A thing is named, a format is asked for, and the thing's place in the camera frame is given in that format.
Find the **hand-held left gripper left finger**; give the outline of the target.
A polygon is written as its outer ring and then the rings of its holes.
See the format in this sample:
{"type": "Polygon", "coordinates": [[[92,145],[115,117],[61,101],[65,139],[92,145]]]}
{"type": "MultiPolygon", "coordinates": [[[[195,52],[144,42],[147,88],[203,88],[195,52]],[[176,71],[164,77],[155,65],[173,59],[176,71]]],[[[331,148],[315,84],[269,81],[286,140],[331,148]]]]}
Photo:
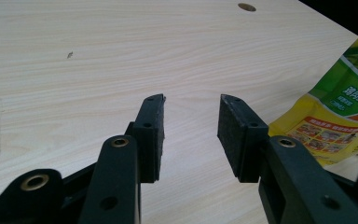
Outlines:
{"type": "Polygon", "coordinates": [[[132,121],[126,134],[134,137],[139,147],[140,180],[154,183],[159,180],[164,135],[165,96],[155,94],[146,97],[135,121],[132,121]]]}

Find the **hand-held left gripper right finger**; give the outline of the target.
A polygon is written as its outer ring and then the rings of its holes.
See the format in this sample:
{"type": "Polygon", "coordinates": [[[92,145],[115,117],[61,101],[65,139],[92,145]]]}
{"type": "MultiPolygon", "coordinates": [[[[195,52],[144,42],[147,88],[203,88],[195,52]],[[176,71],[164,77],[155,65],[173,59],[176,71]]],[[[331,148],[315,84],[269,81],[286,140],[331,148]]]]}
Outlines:
{"type": "Polygon", "coordinates": [[[242,99],[221,95],[217,137],[241,183],[258,182],[260,148],[269,138],[268,131],[268,125],[242,99]]]}

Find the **yellow green spout pouch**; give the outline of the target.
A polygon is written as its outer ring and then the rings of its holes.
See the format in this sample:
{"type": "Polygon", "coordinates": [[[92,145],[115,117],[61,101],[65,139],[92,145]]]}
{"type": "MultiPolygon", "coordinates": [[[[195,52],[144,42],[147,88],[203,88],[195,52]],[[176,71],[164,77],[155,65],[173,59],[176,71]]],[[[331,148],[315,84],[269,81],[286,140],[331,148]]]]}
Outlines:
{"type": "Polygon", "coordinates": [[[317,84],[269,125],[295,138],[322,165],[358,153],[358,39],[317,84]]]}

